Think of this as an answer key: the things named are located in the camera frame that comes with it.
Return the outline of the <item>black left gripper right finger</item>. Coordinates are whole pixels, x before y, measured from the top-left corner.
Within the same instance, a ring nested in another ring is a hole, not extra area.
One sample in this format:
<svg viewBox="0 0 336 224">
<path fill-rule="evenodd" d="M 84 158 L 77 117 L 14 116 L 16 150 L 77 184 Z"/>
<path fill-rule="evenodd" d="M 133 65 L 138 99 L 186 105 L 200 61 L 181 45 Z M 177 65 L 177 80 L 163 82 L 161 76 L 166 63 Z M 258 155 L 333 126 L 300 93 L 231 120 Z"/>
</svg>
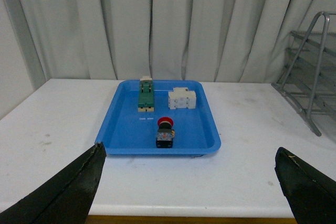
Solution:
<svg viewBox="0 0 336 224">
<path fill-rule="evenodd" d="M 335 223 L 335 181 L 287 149 L 278 148 L 275 172 L 297 223 Z"/>
</svg>

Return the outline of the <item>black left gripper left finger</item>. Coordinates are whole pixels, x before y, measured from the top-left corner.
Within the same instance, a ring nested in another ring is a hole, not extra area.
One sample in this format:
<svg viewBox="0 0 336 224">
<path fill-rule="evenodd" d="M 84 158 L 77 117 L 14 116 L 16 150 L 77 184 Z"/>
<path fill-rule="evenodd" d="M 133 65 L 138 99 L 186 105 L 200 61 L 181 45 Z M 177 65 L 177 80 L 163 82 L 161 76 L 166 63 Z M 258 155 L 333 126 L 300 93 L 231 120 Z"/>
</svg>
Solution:
<svg viewBox="0 0 336 224">
<path fill-rule="evenodd" d="M 32 193 L 1 212 L 1 223 L 85 223 L 106 158 L 95 144 Z"/>
</svg>

